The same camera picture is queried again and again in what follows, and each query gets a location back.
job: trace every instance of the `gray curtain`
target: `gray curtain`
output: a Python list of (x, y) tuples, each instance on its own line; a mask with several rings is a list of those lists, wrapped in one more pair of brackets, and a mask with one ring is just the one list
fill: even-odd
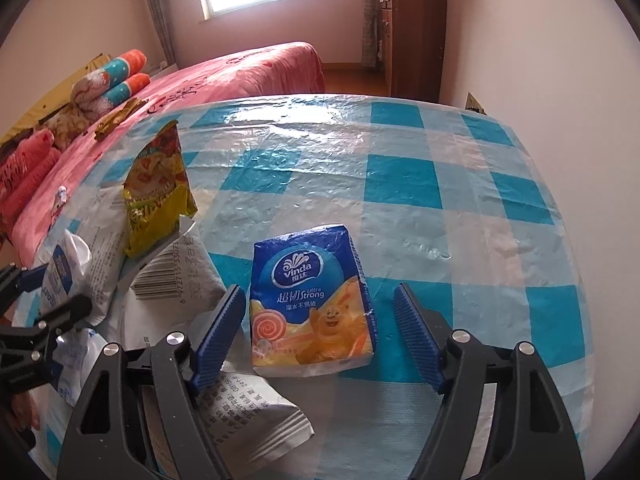
[(362, 65), (366, 68), (375, 68), (378, 62), (378, 9), (376, 0), (364, 0)]
[(169, 17), (169, 1), (168, 0), (147, 0), (149, 9), (151, 10), (151, 17), (154, 20), (156, 32), (158, 38), (160, 38), (160, 44), (162, 50), (164, 50), (164, 56), (166, 62), (169, 65), (175, 63), (174, 46), (171, 42), (171, 21)]

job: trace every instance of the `white wall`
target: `white wall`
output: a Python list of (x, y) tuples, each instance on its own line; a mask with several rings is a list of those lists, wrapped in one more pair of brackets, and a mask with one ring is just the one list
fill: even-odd
[(200, 0), (170, 0), (170, 9), (180, 67), (288, 41), (312, 44), (325, 63), (362, 58), (364, 0), (281, 0), (207, 21)]
[(441, 101), (510, 124), (566, 222), (596, 360), (588, 473), (640, 410), (640, 41), (613, 0), (449, 0)]
[(0, 48), (0, 136), (100, 53), (164, 59), (145, 0), (31, 0)]

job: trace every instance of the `hand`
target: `hand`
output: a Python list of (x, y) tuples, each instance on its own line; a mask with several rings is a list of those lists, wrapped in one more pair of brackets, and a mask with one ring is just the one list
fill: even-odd
[(28, 427), (34, 430), (40, 429), (40, 416), (36, 409), (33, 397), (29, 392), (17, 394), (11, 399), (11, 410), (6, 413), (7, 422), (15, 431), (24, 431)]

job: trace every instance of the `blue and orange package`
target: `blue and orange package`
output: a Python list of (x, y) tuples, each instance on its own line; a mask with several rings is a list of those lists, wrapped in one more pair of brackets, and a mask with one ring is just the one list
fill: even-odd
[(365, 366), (376, 348), (369, 291), (343, 225), (256, 243), (249, 312), (254, 369), (265, 377)]

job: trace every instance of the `checkered tablecloth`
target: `checkered tablecloth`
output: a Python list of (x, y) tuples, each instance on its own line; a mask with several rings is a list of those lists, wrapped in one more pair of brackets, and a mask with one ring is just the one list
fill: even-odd
[[(225, 283), (249, 285), (257, 240), (343, 223), (378, 318), (372, 364), (273, 380), (316, 435), (255, 477), (406, 478), (439, 398), (399, 336), (392, 291), (486, 344), (530, 340), (551, 370), (582, 449), (593, 400), (584, 292), (558, 208), (513, 131), (472, 112), (360, 96), (254, 98), (188, 108), (132, 127), (88, 175), (39, 251), (74, 231), (101, 183), (177, 119), (196, 220)], [(18, 316), (34, 319), (38, 299)]]

